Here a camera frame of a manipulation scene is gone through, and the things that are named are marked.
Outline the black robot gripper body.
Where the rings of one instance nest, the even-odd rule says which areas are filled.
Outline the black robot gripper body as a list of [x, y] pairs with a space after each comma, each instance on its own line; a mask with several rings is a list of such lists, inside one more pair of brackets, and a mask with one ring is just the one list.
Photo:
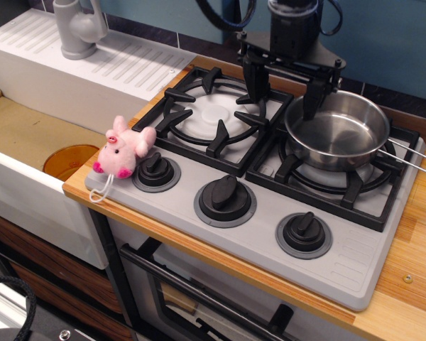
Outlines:
[[269, 1], [271, 14], [269, 32], [244, 31], [238, 34], [239, 55], [264, 64], [266, 70], [278, 70], [284, 75], [311, 80], [332, 79], [339, 83], [345, 61], [327, 50], [320, 36], [333, 36], [343, 23], [343, 12], [338, 1], [330, 4], [339, 14], [336, 26], [322, 29], [323, 1]]

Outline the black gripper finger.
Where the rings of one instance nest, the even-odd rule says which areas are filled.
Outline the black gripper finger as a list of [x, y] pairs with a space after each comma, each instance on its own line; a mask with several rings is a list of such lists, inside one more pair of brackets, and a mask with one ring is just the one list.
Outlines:
[[254, 62], [248, 57], [242, 61], [244, 80], [251, 103], [257, 103], [268, 96], [271, 89], [269, 74], [264, 64]]
[[312, 78], [307, 83], [306, 92], [302, 98], [303, 120], [314, 119], [317, 110], [323, 104], [326, 97], [332, 93], [334, 85], [332, 79]]

